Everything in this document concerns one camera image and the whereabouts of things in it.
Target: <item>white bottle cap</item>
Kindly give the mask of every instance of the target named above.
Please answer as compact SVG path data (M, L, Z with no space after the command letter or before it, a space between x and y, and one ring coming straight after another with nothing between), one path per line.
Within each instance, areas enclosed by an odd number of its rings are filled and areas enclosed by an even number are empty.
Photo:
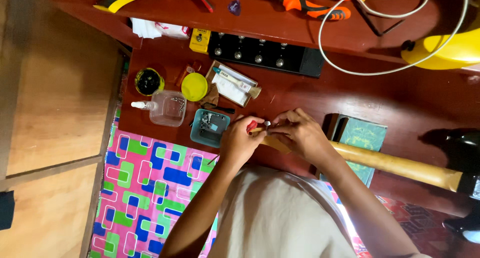
M135 108L143 109L143 108L145 108L147 105L146 105L145 102L143 102L143 101L135 101L135 102L132 102L131 106L132 106L132 107L135 107Z

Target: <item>hand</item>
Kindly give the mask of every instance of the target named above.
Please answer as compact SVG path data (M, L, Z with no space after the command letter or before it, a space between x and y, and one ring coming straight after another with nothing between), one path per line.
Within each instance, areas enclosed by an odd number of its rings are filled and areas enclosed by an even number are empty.
M323 169L330 160L341 157L328 142L320 125L302 109L279 114L268 131L317 168Z
M235 122L223 132L219 161L228 162L238 169L248 161L267 135L266 131L259 132L256 136L247 133L247 126L253 120L259 124L265 121L258 117L239 115Z

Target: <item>yellow lid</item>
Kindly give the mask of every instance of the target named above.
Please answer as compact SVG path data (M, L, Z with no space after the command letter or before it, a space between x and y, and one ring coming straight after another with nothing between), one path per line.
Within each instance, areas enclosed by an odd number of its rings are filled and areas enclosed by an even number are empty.
M188 74L181 85L182 93L189 101L199 101L207 94L207 79L199 73Z

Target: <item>purple guitar pick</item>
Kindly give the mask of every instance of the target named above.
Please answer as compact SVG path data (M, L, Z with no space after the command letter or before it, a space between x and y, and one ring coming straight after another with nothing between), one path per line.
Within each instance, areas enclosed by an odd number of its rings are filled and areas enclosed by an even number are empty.
M228 5L228 10L235 16L240 16L240 0L231 1Z

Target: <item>small blue tray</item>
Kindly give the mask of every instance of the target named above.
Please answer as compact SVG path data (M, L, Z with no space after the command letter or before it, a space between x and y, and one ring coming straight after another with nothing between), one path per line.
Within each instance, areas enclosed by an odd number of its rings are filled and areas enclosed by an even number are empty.
M215 131L208 131L204 128L202 129L202 117L205 114L212 114L210 122L214 124ZM211 147L220 148L220 139L222 138L222 132L224 132L227 126L230 124L230 117L225 114L212 112L205 109L198 109L195 112L195 118L193 121L192 130L190 132L190 139L199 144L205 144Z

